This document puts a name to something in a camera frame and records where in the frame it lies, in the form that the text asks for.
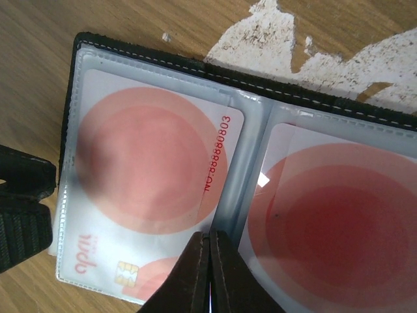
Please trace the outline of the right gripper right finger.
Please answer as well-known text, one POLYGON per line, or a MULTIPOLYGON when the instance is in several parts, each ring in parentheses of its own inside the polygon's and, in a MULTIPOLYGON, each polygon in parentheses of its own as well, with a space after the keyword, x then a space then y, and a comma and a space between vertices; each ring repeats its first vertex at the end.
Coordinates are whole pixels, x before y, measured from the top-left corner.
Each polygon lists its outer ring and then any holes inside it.
POLYGON ((258 283, 225 231, 212 230, 210 292, 213 312, 283 312, 258 283))

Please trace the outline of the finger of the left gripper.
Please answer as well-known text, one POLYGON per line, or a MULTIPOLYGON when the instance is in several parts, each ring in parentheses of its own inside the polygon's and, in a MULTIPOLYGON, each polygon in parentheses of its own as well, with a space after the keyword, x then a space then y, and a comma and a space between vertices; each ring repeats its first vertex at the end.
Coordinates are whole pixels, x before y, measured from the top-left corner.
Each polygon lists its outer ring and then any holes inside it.
POLYGON ((53 194, 55 178, 50 161, 1 146, 2 273, 51 245, 51 213, 40 201, 53 194))

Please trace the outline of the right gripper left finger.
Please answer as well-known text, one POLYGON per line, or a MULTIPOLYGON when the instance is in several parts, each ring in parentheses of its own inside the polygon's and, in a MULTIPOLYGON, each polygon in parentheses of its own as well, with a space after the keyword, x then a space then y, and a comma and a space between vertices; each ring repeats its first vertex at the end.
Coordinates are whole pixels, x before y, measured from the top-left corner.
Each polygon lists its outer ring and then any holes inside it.
POLYGON ((204 313, 209 311, 210 243, 195 232, 165 282, 139 313, 204 313))

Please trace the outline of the red white credit card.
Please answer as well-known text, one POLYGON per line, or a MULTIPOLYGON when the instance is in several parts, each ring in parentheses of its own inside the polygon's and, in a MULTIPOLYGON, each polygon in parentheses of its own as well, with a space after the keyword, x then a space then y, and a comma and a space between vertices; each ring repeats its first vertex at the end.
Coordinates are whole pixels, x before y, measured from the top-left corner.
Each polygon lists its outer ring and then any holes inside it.
POLYGON ((275 125, 238 249, 288 312, 415 312, 416 159, 275 125))
POLYGON ((58 278, 142 303, 190 236, 209 229, 243 113, 211 88, 174 88, 102 70, 82 77, 63 195, 58 278))

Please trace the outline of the black card holder wallet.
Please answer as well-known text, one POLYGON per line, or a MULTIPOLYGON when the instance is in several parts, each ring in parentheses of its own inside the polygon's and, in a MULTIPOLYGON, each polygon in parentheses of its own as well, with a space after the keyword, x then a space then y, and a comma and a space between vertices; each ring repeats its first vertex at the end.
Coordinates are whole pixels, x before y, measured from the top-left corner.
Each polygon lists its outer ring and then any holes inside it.
POLYGON ((74 40, 56 276, 144 312, 415 312, 416 118, 74 40))

